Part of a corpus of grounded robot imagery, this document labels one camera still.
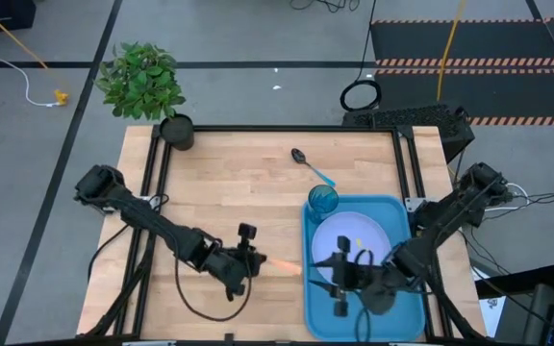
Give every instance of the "wooden tabletop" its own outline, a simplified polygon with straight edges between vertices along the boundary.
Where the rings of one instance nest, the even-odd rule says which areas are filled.
[[[129,127],[118,169],[135,194],[139,193],[151,127]],[[390,134],[380,133],[224,133],[195,134],[187,152],[173,151],[165,193],[170,197],[162,214],[176,224],[199,227],[223,239],[226,246],[239,241],[240,222],[258,227],[253,244],[270,258],[302,262],[301,207],[309,190],[322,181],[295,163],[290,149],[297,147],[308,161],[337,183],[341,194],[390,194],[400,198]],[[451,191],[446,162],[436,128],[415,128],[415,143],[428,197]],[[410,159],[403,141],[409,187],[415,194]],[[162,146],[158,149],[151,193],[155,192]],[[122,222],[118,216],[104,221],[100,243]],[[89,330],[108,309],[121,288],[131,232],[100,255],[93,267],[79,333]],[[478,332],[485,328],[469,269],[463,237],[456,233],[439,249],[446,292]],[[180,266],[181,284],[190,303],[211,316],[226,316],[242,299],[229,303],[221,283],[206,274]],[[435,300],[430,297],[435,307]],[[131,331],[130,300],[125,331]],[[435,308],[434,327],[441,334]],[[250,301],[234,320],[215,323],[189,312],[177,294],[174,258],[159,238],[142,327],[147,339],[315,340],[305,325],[302,277],[264,264],[253,281]]]

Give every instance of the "white cable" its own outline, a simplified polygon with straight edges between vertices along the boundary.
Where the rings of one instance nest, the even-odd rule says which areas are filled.
[[[47,103],[47,104],[41,104],[41,103],[34,102],[32,99],[29,98],[29,77],[27,76],[27,73],[25,73],[25,71],[23,71],[22,69],[16,67],[13,63],[6,62],[3,59],[0,59],[0,62],[6,64],[7,66],[9,66],[13,69],[15,69],[16,71],[22,73],[23,77],[25,77],[25,85],[26,85],[26,87],[25,87],[25,98],[27,99],[27,101],[29,101],[29,103],[31,103],[34,106],[40,106],[40,107],[55,107],[55,106],[60,106],[61,105],[59,102]]]
[[[531,203],[531,200],[529,199],[529,195],[527,194],[527,191],[525,191],[524,188],[520,187],[519,185],[517,184],[514,184],[514,183],[507,183],[506,186],[514,186],[516,188],[518,188],[520,190],[520,192],[522,192],[523,196],[525,196],[525,204],[523,206],[520,206],[520,207],[497,207],[497,208],[489,208],[485,211],[498,211],[498,210],[517,210],[519,208],[523,208],[523,207],[526,207],[526,206],[529,206],[529,204]]]

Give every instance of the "black plant pot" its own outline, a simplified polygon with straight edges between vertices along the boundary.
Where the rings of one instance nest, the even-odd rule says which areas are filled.
[[[181,151],[193,146],[193,123],[188,116],[176,114],[166,118],[160,124],[160,135],[173,148]]]

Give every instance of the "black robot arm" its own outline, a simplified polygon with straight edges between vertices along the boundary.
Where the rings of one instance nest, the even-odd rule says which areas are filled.
[[[478,227],[485,208],[512,199],[506,180],[485,163],[472,165],[455,189],[438,202],[424,202],[411,215],[410,227],[421,235],[392,248],[381,265],[347,261],[349,239],[338,239],[339,252],[315,267],[332,267],[333,284],[313,282],[336,299],[336,315],[347,315],[345,291],[359,291],[363,305],[375,314],[386,313],[397,291],[416,292],[427,283],[464,337],[480,338],[459,313],[432,275],[438,247],[465,224]]]
[[[149,202],[135,197],[125,187],[123,175],[107,165],[94,165],[76,185],[75,199],[98,209],[119,210],[121,220],[164,239],[174,256],[198,272],[207,271],[226,286],[229,300],[242,295],[245,277],[258,276],[266,256],[249,245],[256,228],[239,225],[241,242],[236,248],[222,248],[221,241],[197,228],[175,225],[157,214]]]

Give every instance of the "blue cup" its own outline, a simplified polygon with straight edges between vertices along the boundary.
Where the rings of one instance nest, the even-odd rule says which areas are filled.
[[[307,202],[312,221],[319,224],[337,208],[339,195],[328,185],[317,185],[309,191]]]

